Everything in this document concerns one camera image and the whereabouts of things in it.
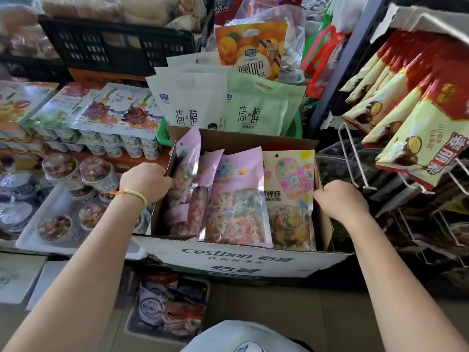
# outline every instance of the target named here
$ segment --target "tile floor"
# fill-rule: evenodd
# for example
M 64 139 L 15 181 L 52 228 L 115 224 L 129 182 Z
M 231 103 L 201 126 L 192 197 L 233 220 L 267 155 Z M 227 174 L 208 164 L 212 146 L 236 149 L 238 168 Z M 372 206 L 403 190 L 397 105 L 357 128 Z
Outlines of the tile floor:
M 439 303 L 469 340 L 469 302 Z M 100 352 L 180 351 L 180 345 L 126 334 L 129 311 L 113 312 Z M 0 305 L 0 349 L 26 314 L 22 305 Z M 204 323 L 209 327 L 224 319 L 262 323 L 287 337 L 305 341 L 316 352 L 384 351 L 366 294 L 213 284 Z

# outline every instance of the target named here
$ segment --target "bracelet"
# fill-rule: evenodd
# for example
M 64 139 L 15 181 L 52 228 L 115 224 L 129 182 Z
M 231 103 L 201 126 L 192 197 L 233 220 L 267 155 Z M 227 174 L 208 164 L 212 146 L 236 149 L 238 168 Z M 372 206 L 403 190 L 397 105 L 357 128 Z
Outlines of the bracelet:
M 144 205 L 145 207 L 148 206 L 148 201 L 146 199 L 145 196 L 143 196 L 142 194 L 140 194 L 138 191 L 136 190 L 132 190 L 132 189 L 120 189 L 119 191 L 111 191 L 111 194 L 115 194 L 115 195 L 118 195 L 118 194 L 131 194 L 133 196 L 136 196 L 138 198 L 140 198 L 143 202 L 144 202 Z

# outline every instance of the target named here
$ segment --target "person's right arm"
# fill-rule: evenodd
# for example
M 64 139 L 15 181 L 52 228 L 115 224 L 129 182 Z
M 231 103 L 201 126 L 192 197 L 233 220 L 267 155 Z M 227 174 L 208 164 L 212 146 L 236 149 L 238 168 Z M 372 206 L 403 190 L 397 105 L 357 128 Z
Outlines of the person's right arm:
M 340 180 L 314 197 L 352 238 L 386 352 L 469 352 L 469 345 L 396 253 L 352 184 Z

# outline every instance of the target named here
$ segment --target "pink candy bag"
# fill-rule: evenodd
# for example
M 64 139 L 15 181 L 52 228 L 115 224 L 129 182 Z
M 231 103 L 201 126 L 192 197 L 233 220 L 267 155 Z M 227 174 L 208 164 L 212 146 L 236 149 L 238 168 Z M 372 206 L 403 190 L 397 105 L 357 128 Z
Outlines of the pink candy bag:
M 192 191 L 187 220 L 172 224 L 169 229 L 170 236 L 199 236 L 202 231 L 205 231 L 208 200 L 223 151 L 221 149 L 215 152 L 205 152 L 200 156 L 198 186 Z
M 221 157 L 199 241 L 272 247 L 261 147 Z
M 194 126 L 174 145 L 176 163 L 171 175 L 173 185 L 166 195 L 168 210 L 164 217 L 167 226 L 187 221 L 189 202 L 197 186 L 201 142 L 199 128 Z

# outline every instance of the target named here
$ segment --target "hand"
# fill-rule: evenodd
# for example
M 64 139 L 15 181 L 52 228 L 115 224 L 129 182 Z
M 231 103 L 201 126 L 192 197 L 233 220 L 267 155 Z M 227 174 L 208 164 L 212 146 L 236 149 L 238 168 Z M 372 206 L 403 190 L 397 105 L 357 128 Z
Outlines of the hand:
M 156 163 L 141 163 L 120 178 L 120 189 L 131 189 L 145 196 L 148 203 L 160 200 L 173 184 L 173 179 L 165 176 L 163 167 Z
M 370 216 L 365 198 L 355 186 L 342 180 L 334 180 L 323 190 L 315 190 L 314 199 L 327 215 L 344 226 L 363 215 Z

